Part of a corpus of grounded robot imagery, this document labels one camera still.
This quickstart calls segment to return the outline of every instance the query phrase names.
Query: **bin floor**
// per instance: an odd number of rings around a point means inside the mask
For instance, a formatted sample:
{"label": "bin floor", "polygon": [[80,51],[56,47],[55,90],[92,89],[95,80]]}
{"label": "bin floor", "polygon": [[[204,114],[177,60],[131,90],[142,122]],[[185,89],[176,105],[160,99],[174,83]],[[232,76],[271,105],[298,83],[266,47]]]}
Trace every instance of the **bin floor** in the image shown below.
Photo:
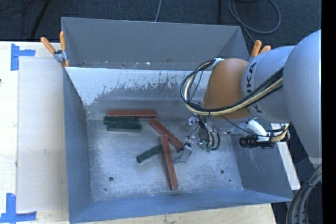
{"label": "bin floor", "polygon": [[[88,120],[88,145],[92,197],[94,201],[167,193],[195,193],[242,188],[231,138],[220,135],[218,150],[207,153],[193,139],[193,152],[186,163],[177,163],[180,153],[171,146],[178,189],[170,190],[162,154],[142,163],[136,157],[157,146],[159,134],[141,119],[141,133],[107,131],[101,120]],[[182,143],[188,132],[185,120],[160,122]]]}

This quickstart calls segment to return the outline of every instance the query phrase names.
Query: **black connector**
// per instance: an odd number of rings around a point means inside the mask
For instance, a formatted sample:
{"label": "black connector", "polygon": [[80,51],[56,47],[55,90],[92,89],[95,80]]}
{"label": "black connector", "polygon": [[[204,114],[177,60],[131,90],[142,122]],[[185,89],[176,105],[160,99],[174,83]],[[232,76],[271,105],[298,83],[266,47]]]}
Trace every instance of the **black connector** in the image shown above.
{"label": "black connector", "polygon": [[254,147],[261,147],[261,148],[273,148],[274,143],[270,141],[258,141],[256,135],[247,135],[242,136],[239,139],[239,144],[242,147],[254,148]]}

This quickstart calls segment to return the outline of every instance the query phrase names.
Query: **gray metal bin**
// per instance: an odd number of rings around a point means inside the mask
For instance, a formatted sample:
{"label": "gray metal bin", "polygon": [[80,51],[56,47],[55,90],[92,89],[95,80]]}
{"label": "gray metal bin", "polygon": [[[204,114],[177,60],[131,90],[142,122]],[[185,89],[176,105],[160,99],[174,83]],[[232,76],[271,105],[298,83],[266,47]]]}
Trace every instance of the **gray metal bin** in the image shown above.
{"label": "gray metal bin", "polygon": [[[239,26],[62,18],[70,67],[64,68],[69,221],[100,221],[290,201],[277,145],[242,148],[241,134],[222,135],[207,153],[196,145],[175,163],[170,190],[162,156],[136,156],[159,144],[141,119],[140,133],[109,132],[107,110],[154,109],[181,141],[191,115],[180,96],[183,78],[213,57],[249,55]],[[196,98],[202,98],[209,71]],[[179,153],[171,148],[173,159]]]}

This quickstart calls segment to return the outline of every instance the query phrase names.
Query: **white table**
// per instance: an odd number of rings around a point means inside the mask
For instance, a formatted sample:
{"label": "white table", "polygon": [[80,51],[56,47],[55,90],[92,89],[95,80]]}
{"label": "white table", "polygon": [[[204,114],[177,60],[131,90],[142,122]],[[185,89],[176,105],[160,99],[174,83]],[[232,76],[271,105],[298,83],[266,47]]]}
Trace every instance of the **white table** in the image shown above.
{"label": "white table", "polygon": [[[33,57],[19,57],[16,71],[10,68],[12,43],[20,50],[35,50]],[[53,45],[60,49],[60,44]],[[69,223],[61,76],[60,66],[42,43],[0,42],[0,213],[6,211],[6,193],[12,193],[17,196],[17,213],[37,211],[30,223]],[[298,189],[287,144],[279,147],[292,189]],[[271,205],[263,204],[99,223],[276,221]]]}

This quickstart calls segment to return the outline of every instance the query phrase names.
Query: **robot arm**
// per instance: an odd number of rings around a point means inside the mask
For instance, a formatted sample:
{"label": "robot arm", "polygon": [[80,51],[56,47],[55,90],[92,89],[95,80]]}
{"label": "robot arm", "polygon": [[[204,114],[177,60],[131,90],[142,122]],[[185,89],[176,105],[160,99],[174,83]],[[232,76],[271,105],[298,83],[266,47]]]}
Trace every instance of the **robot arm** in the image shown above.
{"label": "robot arm", "polygon": [[[241,125],[247,133],[256,134],[250,127],[258,120],[283,126],[273,138],[269,132],[241,139],[245,147],[269,147],[283,141],[292,123],[308,156],[320,159],[321,30],[295,46],[260,48],[256,42],[249,61],[213,59],[200,65],[181,86],[187,108],[221,130]],[[190,88],[197,72],[211,66],[202,105],[191,102]]]}

